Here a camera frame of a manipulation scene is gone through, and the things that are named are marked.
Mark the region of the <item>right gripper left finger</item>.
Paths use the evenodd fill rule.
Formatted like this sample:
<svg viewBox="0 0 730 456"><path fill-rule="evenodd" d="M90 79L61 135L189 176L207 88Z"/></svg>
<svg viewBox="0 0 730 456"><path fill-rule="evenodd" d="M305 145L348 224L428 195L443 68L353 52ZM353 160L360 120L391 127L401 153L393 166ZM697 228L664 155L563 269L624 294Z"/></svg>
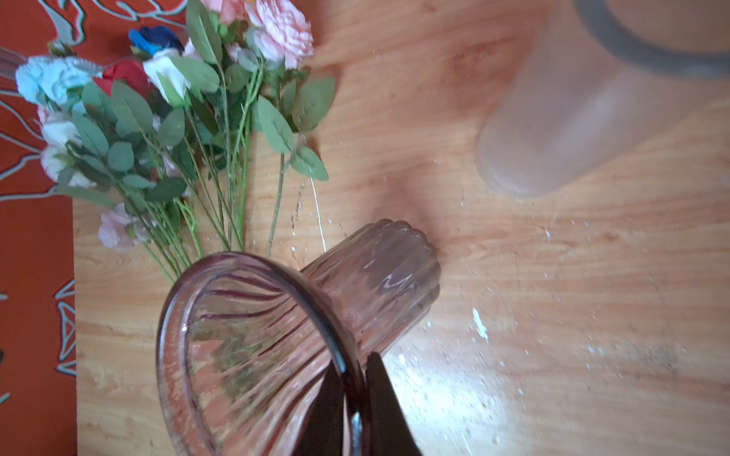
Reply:
<svg viewBox="0 0 730 456"><path fill-rule="evenodd" d="M340 376L334 364L330 363L298 437L294 455L343 455L344 399Z"/></svg>

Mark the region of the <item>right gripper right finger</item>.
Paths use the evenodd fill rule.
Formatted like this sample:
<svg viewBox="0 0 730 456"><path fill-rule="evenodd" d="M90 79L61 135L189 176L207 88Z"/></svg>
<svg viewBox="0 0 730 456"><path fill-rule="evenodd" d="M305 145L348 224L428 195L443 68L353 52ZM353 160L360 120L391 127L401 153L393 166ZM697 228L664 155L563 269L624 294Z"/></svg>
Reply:
<svg viewBox="0 0 730 456"><path fill-rule="evenodd" d="M421 456L379 353L366 362L371 408L371 452L377 456Z"/></svg>

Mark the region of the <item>brown ribbed glass vase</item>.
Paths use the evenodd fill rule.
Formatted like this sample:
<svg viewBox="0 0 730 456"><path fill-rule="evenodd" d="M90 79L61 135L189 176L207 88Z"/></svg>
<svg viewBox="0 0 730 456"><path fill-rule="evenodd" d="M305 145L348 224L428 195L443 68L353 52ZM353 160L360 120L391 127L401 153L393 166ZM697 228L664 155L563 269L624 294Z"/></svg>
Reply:
<svg viewBox="0 0 730 456"><path fill-rule="evenodd" d="M426 235L379 220L298 271L221 252L161 311L160 404L179 455L294 455L325 372L344 387L343 455L373 455L366 362L429 312L441 268Z"/></svg>

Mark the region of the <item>blue rose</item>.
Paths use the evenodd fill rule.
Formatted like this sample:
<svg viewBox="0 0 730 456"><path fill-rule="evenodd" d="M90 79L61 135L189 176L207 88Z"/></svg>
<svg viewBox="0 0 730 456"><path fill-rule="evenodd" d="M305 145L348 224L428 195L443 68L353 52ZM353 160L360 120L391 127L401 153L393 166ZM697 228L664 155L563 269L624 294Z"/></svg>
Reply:
<svg viewBox="0 0 730 456"><path fill-rule="evenodd" d="M181 40L170 28L165 26L142 27L138 30L130 30L127 36L133 47L149 55L154 55L165 49L176 49L178 52L184 51Z"/></svg>

